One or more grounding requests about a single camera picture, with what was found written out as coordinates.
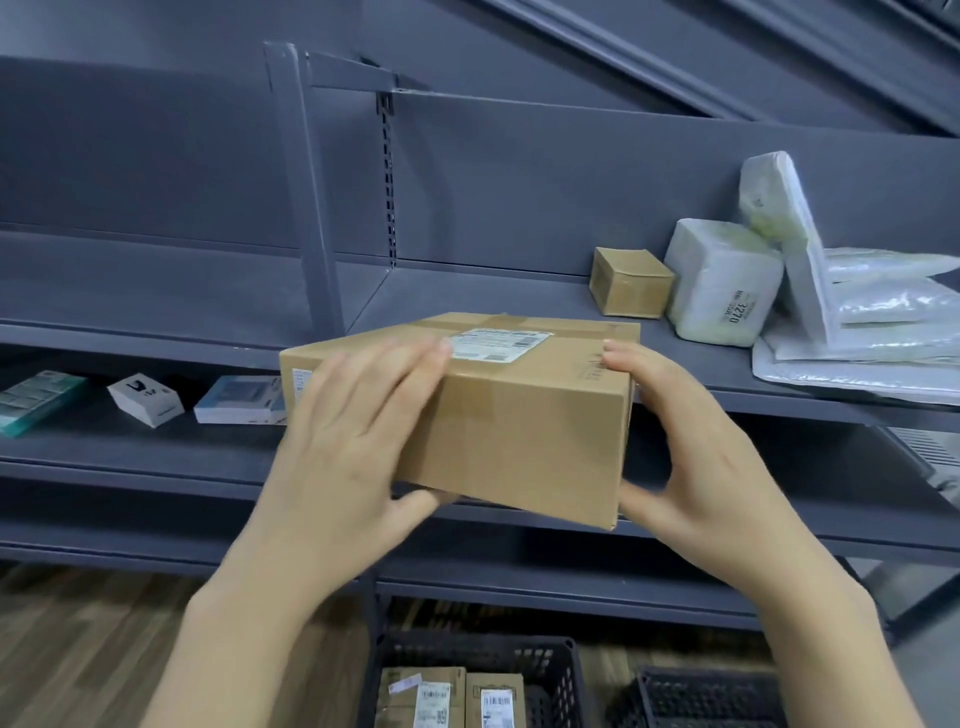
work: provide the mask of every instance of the small cardboard box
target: small cardboard box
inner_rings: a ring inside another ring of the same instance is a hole
[[[375,728],[413,728],[422,683],[450,685],[448,728],[464,728],[467,671],[463,667],[385,667],[380,673]]]
[[[600,362],[603,339],[639,324],[448,313],[288,349],[288,411],[321,361],[386,336],[448,336],[454,360],[396,479],[613,529],[634,387]]]
[[[484,692],[492,704],[484,705]],[[509,725],[500,719],[509,717],[509,708],[504,704],[509,699],[513,707],[513,728],[527,728],[526,697],[523,691],[523,675],[495,672],[470,672],[467,675],[467,728],[484,728],[484,711],[487,725]]]
[[[593,251],[590,293],[604,316],[658,319],[670,298],[673,278],[650,251]]]

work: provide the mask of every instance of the teal product box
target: teal product box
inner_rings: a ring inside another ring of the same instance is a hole
[[[43,371],[0,392],[0,434],[16,437],[75,400],[86,388],[82,376]]]

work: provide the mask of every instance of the white product box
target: white product box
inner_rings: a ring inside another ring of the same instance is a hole
[[[783,279],[780,252],[742,225],[683,219],[663,262],[677,276],[666,315],[678,336],[753,345]]]
[[[128,376],[107,390],[121,410],[150,427],[159,427],[183,414],[180,396],[145,375]]]
[[[193,408],[203,425],[285,425],[279,376],[221,376]]]

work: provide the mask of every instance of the black plastic crate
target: black plastic crate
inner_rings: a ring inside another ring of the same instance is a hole
[[[777,676],[646,668],[607,710],[611,728],[787,728]]]
[[[357,728],[372,728],[384,667],[465,667],[523,675],[527,728],[586,728],[586,692],[576,643],[566,637],[389,632],[367,662]]]

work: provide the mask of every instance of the forearm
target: forearm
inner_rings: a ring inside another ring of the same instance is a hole
[[[873,601],[822,558],[800,587],[757,600],[791,728],[923,728]]]
[[[309,610],[214,576],[190,600],[141,728],[261,728]]]

